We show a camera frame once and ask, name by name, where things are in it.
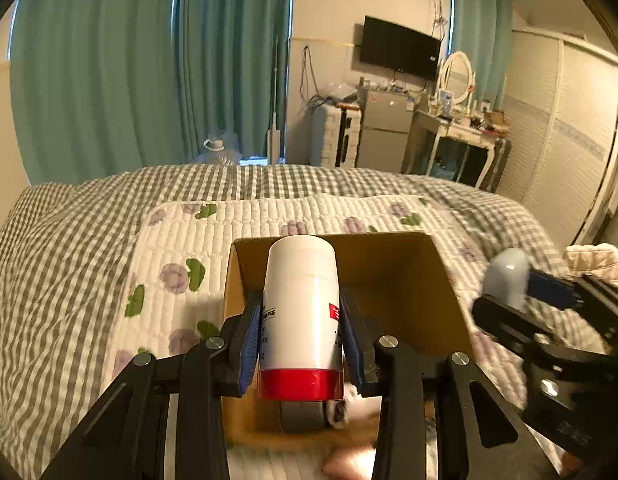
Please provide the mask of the white floral quilted mat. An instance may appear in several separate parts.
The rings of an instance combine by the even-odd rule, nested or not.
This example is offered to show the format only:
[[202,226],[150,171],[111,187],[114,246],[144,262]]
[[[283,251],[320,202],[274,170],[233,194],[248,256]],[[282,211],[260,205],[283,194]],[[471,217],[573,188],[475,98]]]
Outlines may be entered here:
[[106,350],[104,382],[140,352],[177,356],[241,312],[227,276],[262,278],[270,240],[332,237],[338,269],[382,295],[367,315],[414,347],[471,348],[509,401],[523,405],[522,362],[470,318],[487,260],[452,210],[419,195],[165,203],[143,222]]

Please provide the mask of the brown cardboard box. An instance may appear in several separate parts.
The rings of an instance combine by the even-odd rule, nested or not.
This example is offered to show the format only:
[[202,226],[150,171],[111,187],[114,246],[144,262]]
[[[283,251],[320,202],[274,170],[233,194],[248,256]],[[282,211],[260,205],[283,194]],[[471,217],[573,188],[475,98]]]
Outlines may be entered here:
[[284,400],[262,396],[259,370],[239,374],[243,394],[222,402],[224,434],[233,444],[297,451],[373,438],[377,425],[371,418],[344,430],[319,420],[315,429],[295,431],[283,413],[302,403],[322,408],[325,390],[341,391],[346,382],[379,396],[374,345],[384,335],[435,358],[473,352],[466,318],[433,237],[420,232],[337,234],[323,236],[323,242],[333,249],[337,269],[339,298],[325,303],[324,318],[339,341],[341,374],[326,389],[301,387]]

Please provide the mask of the clear water jug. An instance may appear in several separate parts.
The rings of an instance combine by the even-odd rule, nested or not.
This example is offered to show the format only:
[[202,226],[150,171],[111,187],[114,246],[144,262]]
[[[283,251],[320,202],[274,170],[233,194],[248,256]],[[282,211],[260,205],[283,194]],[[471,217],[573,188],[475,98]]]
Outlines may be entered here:
[[239,138],[234,132],[211,133],[203,143],[202,151],[193,159],[194,164],[236,166],[243,158],[239,151]]

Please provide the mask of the silver small refrigerator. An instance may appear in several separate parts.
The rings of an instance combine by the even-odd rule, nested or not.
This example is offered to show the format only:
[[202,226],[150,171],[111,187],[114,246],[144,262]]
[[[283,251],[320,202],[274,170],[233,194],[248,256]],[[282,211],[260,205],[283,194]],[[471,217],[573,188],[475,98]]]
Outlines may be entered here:
[[413,112],[414,100],[407,93],[363,89],[357,167],[399,172]]

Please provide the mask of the grey checkered bedspread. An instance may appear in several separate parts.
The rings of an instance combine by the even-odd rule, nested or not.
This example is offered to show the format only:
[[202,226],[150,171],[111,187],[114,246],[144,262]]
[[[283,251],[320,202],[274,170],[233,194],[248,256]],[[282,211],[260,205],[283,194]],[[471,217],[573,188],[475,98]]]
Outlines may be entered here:
[[419,195],[449,207],[487,263],[522,249],[537,269],[571,259],[522,205],[445,180],[308,166],[160,166],[29,188],[0,231],[0,451],[39,478],[108,386],[106,350],[148,214],[165,203]]

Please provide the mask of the teal window curtain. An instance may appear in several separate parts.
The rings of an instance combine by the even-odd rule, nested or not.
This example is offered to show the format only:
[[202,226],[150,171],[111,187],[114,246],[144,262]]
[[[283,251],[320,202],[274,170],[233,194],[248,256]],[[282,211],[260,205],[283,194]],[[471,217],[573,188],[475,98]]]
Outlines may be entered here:
[[191,162],[211,133],[267,150],[285,125],[292,0],[18,0],[10,92],[33,184]]

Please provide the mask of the red patterned card box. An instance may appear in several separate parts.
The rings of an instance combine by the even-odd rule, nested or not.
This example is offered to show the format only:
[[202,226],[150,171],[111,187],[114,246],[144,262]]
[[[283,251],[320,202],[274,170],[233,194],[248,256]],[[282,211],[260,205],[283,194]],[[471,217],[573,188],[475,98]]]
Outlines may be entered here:
[[322,472],[329,479],[371,480],[376,455],[374,443],[337,448],[322,466]]

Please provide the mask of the white dressing table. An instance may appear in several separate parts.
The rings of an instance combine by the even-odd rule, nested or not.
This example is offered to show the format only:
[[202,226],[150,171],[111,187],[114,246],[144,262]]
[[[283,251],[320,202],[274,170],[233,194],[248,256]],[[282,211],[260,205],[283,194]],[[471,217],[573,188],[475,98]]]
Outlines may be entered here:
[[412,124],[408,133],[405,155],[403,155],[400,171],[411,174],[416,163],[425,157],[425,176],[430,176],[434,162],[438,157],[441,141],[448,141],[457,148],[462,148],[462,157],[455,180],[460,178],[466,170],[471,148],[482,151],[486,158],[480,173],[474,183],[474,188],[480,188],[496,158],[496,144],[498,138],[480,129],[463,126],[460,122],[443,119],[439,116],[417,110],[413,114]]

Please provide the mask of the white oval mirror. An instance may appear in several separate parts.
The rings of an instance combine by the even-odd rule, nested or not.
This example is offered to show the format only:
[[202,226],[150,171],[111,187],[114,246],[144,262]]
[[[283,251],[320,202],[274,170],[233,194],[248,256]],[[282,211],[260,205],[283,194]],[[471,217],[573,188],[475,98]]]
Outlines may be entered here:
[[436,93],[447,98],[452,105],[468,102],[475,90],[475,70],[466,52],[455,51],[448,55],[438,72]]

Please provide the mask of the white louvred wardrobe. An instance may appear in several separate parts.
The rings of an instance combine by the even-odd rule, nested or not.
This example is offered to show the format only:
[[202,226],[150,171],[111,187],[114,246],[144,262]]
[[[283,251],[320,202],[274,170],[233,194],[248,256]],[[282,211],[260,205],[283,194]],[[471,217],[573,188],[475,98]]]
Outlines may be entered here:
[[503,110],[511,151],[497,188],[559,248],[604,211],[618,159],[618,56],[537,28],[512,34]]

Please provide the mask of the white power adapter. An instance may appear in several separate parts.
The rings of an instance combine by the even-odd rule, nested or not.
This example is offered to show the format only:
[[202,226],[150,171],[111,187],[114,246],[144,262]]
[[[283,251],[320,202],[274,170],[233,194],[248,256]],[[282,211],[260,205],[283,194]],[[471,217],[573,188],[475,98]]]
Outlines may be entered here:
[[366,422],[381,413],[380,396],[361,396],[355,385],[346,382],[341,400],[326,401],[326,421],[334,429],[345,429],[355,422]]

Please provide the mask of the white bottle red cap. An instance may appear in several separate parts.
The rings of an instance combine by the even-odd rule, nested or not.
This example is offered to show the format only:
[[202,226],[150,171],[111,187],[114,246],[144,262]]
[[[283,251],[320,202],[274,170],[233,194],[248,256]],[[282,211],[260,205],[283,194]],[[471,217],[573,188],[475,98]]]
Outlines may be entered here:
[[269,249],[260,329],[263,399],[325,402],[344,394],[334,247],[292,235]]

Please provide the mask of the teal side curtain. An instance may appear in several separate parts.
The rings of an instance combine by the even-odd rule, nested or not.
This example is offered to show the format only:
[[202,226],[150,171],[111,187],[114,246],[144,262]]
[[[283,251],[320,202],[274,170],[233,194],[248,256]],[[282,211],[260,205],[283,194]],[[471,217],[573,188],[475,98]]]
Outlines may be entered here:
[[503,107],[512,38],[513,0],[452,0],[450,51],[462,51],[475,72],[475,99]]

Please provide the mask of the grey metal case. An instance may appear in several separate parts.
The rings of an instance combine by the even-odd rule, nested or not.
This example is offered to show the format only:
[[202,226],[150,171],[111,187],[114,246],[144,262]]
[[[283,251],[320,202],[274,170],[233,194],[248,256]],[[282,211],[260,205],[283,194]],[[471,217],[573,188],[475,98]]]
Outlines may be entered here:
[[320,431],[329,426],[322,401],[281,401],[280,422],[284,432]]

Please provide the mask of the white suitcase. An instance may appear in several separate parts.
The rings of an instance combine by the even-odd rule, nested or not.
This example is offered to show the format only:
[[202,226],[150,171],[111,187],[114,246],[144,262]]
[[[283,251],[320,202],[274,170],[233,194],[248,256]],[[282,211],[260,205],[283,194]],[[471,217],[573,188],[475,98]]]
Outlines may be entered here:
[[310,165],[355,168],[361,119],[355,105],[318,106],[311,114]]

